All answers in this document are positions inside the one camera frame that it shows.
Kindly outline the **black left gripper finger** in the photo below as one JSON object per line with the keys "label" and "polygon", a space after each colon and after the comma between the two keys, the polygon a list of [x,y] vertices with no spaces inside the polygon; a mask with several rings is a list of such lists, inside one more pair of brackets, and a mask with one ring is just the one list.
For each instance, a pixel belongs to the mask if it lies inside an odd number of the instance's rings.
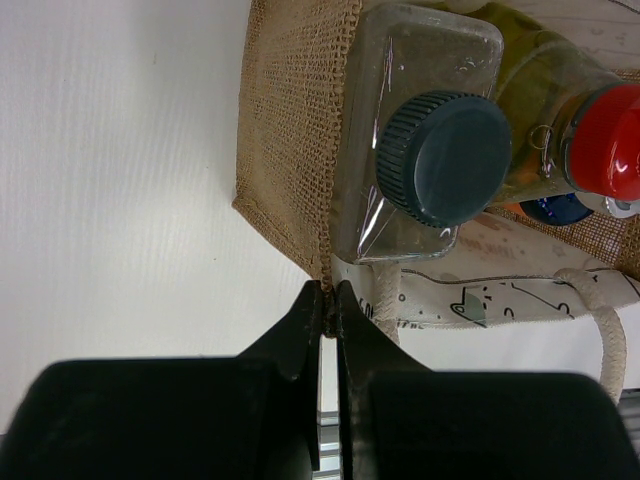
{"label": "black left gripper finger", "polygon": [[5,479],[309,479],[320,285],[234,357],[62,361],[1,443]]}

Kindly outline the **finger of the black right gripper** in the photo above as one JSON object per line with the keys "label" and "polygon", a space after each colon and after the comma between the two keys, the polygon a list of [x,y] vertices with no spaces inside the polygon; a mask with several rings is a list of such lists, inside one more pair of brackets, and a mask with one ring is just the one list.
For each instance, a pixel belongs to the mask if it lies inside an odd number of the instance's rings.
{"label": "finger of the black right gripper", "polygon": [[603,388],[573,373],[436,372],[337,288],[346,479],[635,479],[639,460]]}

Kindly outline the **canvas jute tote bag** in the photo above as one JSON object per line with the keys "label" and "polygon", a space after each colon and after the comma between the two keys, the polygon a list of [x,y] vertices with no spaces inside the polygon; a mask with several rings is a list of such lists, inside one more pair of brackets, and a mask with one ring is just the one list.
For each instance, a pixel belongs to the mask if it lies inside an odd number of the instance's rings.
{"label": "canvas jute tote bag", "polygon": [[[402,329],[487,329],[592,318],[601,336],[600,384],[619,399],[627,340],[617,308],[639,300],[639,279],[600,253],[553,237],[551,226],[494,204],[459,227],[445,255],[352,264],[331,248],[347,60],[364,10],[382,1],[255,1],[241,74],[234,208],[324,288],[352,283],[370,321]],[[433,5],[472,17],[492,1]],[[622,223],[594,213],[584,239],[616,242]]]}

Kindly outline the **clear bottle dark cap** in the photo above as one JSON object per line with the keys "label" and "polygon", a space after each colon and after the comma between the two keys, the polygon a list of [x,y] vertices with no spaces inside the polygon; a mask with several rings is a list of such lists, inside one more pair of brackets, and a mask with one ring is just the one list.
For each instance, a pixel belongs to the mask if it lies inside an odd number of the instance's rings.
{"label": "clear bottle dark cap", "polygon": [[433,5],[367,7],[347,60],[330,213],[352,264],[447,254],[503,185],[511,129],[493,92],[504,41]]}

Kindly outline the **yellow bottle red cap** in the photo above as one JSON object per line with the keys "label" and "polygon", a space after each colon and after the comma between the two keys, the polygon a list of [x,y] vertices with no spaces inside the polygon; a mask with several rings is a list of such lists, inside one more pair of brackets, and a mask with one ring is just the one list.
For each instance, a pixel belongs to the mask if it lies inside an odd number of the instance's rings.
{"label": "yellow bottle red cap", "polygon": [[504,39],[495,100],[512,128],[512,162],[494,204],[576,191],[638,200],[638,85],[503,4],[471,15]]}

